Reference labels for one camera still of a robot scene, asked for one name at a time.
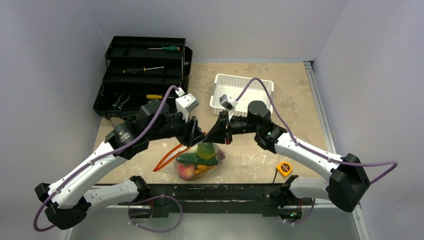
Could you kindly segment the green yellow mango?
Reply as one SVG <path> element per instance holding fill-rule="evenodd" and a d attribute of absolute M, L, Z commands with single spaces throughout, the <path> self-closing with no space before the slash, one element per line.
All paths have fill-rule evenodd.
<path fill-rule="evenodd" d="M 215 146 L 213 143 L 210 142 L 200 142 L 197 145 L 197 150 L 196 150 L 197 155 L 204 159 L 204 160 L 208 160 L 211 159 L 215 156 Z"/>

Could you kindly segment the green cucumber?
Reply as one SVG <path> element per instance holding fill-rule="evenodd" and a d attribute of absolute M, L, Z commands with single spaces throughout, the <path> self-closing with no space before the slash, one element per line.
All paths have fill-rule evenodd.
<path fill-rule="evenodd" d="M 210 159 L 202 159 L 198 156 L 197 153 L 183 153 L 176 157 L 176 161 L 180 164 L 185 165 L 207 165 L 207 166 L 217 166 L 219 164 L 219 160 L 214 156 Z"/>

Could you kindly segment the clear orange zip bag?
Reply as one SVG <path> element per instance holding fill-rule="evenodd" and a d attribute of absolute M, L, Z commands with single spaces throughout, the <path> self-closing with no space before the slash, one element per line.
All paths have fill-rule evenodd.
<path fill-rule="evenodd" d="M 200 142 L 192 147 L 179 144 L 158 162 L 153 171 L 178 175 L 183 181 L 193 182 L 210 174 L 225 159 L 225 152 L 216 143 Z"/>

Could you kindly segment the pink peach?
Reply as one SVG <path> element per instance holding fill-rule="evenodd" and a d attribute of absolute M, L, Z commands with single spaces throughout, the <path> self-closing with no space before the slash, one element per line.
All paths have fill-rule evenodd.
<path fill-rule="evenodd" d="M 177 174 L 180 179 L 190 181 L 195 176 L 196 166 L 193 164 L 179 163 L 177 165 Z"/>

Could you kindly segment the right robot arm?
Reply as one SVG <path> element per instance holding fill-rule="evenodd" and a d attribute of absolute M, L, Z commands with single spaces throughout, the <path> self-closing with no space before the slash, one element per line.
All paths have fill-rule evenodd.
<path fill-rule="evenodd" d="M 228 111 L 223 110 L 205 141 L 229 145 L 234 135 L 254 133 L 254 141 L 263 150 L 288 157 L 323 178 L 292 177 L 280 191 L 284 202 L 292 204 L 300 198 L 323 199 L 345 212 L 352 212 L 371 185 L 359 158 L 351 153 L 341 156 L 327 152 L 291 136 L 286 128 L 275 124 L 271 116 L 260 100 L 249 103 L 246 117 L 229 118 Z"/>

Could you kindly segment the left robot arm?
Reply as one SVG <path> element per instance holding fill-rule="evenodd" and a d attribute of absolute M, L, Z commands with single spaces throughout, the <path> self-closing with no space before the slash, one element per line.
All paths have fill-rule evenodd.
<path fill-rule="evenodd" d="M 146 150 L 150 141 L 176 138 L 190 147 L 204 139 L 196 117 L 189 114 L 199 102 L 192 95 L 175 100 L 176 112 L 169 113 L 164 100 L 151 100 L 136 115 L 118 124 L 99 147 L 79 166 L 54 183 L 35 188 L 52 227 L 70 229 L 84 218 L 105 207 L 135 202 L 142 205 L 150 198 L 150 187 L 139 175 L 115 185 L 94 188 L 106 174 Z"/>

